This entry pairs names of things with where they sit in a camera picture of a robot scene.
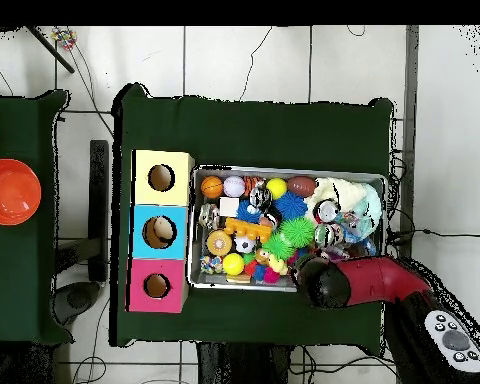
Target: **pink box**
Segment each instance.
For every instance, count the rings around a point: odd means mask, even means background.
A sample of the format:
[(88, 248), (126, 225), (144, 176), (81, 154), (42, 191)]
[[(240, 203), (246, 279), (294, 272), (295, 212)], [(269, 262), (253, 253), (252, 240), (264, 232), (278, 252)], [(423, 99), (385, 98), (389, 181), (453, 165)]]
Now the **pink box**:
[[(185, 261), (181, 259), (132, 259), (130, 271), (129, 312), (180, 313), (188, 295)], [(144, 281), (151, 274), (159, 274), (169, 281), (169, 290), (162, 298), (150, 297)]]

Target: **dark green surface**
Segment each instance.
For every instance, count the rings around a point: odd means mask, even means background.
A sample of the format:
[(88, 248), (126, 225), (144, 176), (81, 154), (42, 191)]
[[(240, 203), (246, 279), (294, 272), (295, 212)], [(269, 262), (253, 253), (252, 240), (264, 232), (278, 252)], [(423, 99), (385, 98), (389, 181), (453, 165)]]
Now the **dark green surface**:
[(117, 335), (142, 340), (351, 344), (379, 352), (381, 305), (316, 310), (297, 293), (193, 289), (181, 314), (124, 311), (132, 149), (183, 151), (196, 164), (387, 176), (392, 104), (230, 103), (148, 99), (131, 86), (122, 104)]
[(17, 159), (37, 174), (41, 204), (32, 218), (0, 225), (0, 340), (55, 344), (71, 340), (51, 315), (54, 269), (54, 118), (66, 91), (37, 99), (0, 97), (0, 158)]

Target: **metal tray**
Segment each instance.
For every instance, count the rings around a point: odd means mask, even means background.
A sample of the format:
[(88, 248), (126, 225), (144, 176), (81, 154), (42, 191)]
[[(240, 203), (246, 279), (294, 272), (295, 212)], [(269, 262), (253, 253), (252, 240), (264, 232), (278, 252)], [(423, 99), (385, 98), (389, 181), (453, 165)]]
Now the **metal tray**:
[(191, 175), (191, 191), (195, 194), (194, 204), (190, 209), (189, 216), (189, 248), (187, 257), (187, 278), (188, 281), (197, 288), (218, 288), (218, 289), (237, 289), (237, 290), (267, 290), (267, 291), (285, 291), (295, 292), (297, 288), (289, 276), (281, 277), (275, 284), (265, 284), (255, 282), (251, 279), (249, 284), (236, 284), (226, 281), (224, 274), (207, 274), (201, 272), (201, 256), (206, 251), (206, 238), (208, 231), (203, 229), (197, 221), (201, 206), (204, 203), (212, 202), (218, 204), (218, 199), (206, 198), (199, 187), (203, 179), (209, 175), (215, 175), (222, 180), (232, 175), (257, 176), (266, 179), (283, 178), (285, 180), (296, 176), (307, 176), (310, 178), (342, 178), (355, 183), (370, 184), (378, 193), (382, 202), (382, 216), (373, 237), (378, 252), (386, 250), (386, 202), (387, 202), (387, 180), (384, 176), (378, 174), (362, 174), (351, 172), (329, 172), (329, 171), (309, 171), (295, 169), (275, 169), (275, 168), (252, 168), (239, 166), (214, 166), (200, 165), (194, 167)]

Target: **red bowl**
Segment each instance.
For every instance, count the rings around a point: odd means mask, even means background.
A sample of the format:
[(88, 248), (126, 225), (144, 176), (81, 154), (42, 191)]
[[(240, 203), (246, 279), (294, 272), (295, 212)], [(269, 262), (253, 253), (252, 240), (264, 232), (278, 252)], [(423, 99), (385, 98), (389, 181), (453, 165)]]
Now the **red bowl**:
[(17, 225), (36, 212), (41, 202), (41, 184), (27, 165), (0, 159), (0, 225)]

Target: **yellow box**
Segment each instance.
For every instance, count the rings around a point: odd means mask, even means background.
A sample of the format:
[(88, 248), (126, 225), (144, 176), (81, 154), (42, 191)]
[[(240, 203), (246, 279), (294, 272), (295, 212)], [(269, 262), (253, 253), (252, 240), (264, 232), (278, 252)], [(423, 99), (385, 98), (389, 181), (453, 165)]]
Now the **yellow box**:
[[(135, 175), (135, 198), (137, 205), (188, 206), (190, 172), (194, 159), (184, 152), (134, 150), (132, 152), (132, 175)], [(158, 180), (153, 175), (161, 171), (170, 173), (171, 184), (164, 191), (156, 190)]]

